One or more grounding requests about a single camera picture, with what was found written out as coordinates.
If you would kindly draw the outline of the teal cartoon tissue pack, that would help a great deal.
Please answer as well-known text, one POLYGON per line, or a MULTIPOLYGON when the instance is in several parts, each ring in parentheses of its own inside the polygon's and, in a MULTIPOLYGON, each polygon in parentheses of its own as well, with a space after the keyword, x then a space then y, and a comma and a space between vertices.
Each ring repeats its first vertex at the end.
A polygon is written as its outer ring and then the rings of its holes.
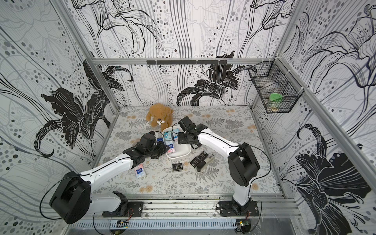
POLYGON ((171 142, 174 140, 173 134, 171 131, 164 132, 164 141, 165 142, 171 142))

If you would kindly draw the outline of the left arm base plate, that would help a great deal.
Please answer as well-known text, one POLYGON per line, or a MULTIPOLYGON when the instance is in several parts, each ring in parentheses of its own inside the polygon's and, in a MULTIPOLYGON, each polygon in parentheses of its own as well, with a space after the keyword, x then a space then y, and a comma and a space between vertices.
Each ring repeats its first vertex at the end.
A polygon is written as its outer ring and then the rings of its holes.
POLYGON ((127 197, 120 192, 113 192, 119 199, 120 205, 114 211, 104 211, 103 217, 141 217, 144 203, 140 201, 129 201, 127 197))

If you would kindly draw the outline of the light blue tissue pack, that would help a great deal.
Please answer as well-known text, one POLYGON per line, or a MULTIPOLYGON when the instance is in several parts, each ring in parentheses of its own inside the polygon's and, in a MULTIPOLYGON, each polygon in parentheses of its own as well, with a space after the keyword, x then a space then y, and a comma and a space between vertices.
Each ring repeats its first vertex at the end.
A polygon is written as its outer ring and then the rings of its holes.
POLYGON ((180 132, 180 129, 179 128, 176 128, 176 129, 173 129, 172 130, 172 135, 173 135, 173 139, 174 140, 177 140, 178 139, 178 133, 180 132))

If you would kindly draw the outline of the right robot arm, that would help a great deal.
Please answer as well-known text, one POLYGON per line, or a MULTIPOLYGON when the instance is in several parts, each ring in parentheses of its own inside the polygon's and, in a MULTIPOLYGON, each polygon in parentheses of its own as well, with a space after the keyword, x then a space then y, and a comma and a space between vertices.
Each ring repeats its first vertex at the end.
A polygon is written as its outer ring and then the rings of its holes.
POLYGON ((231 178, 236 183, 233 200, 244 206, 250 200, 251 181, 257 177, 260 165, 247 143, 236 144, 215 134, 204 124, 194 124, 189 117, 178 121, 182 129, 178 133, 178 144, 207 146, 228 161, 231 178))

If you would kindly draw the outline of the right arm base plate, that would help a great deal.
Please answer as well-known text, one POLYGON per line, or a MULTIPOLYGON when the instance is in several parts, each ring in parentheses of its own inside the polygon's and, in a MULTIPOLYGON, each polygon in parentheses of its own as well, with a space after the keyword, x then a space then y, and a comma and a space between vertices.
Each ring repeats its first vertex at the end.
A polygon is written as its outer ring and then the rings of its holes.
POLYGON ((216 209, 219 210, 222 217, 232 216, 259 216, 259 207, 256 201, 249 200, 245 205, 241 206, 235 200, 219 201, 216 204, 216 209))

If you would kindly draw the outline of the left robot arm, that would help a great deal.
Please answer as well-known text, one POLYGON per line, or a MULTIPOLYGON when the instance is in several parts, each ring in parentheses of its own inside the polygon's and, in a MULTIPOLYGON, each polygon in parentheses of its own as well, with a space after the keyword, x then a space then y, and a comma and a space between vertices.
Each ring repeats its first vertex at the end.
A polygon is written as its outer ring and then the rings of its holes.
POLYGON ((105 217, 138 217, 142 206, 134 206, 117 191, 94 194, 94 191, 115 176, 140 166, 145 159, 158 159, 169 150, 157 141, 155 132, 144 134, 135 146, 119 156, 81 173, 68 172, 54 192, 50 207, 67 223, 74 224, 86 215, 102 213, 105 217))

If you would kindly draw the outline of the pink Tempo tissue pack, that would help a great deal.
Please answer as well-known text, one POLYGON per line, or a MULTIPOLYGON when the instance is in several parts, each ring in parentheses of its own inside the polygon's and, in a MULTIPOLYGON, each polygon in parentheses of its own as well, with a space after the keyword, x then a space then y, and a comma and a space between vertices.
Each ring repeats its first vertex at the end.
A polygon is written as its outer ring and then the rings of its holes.
POLYGON ((174 141, 166 141, 165 145, 168 146, 167 154, 173 154, 176 152, 175 146, 174 146, 174 141))

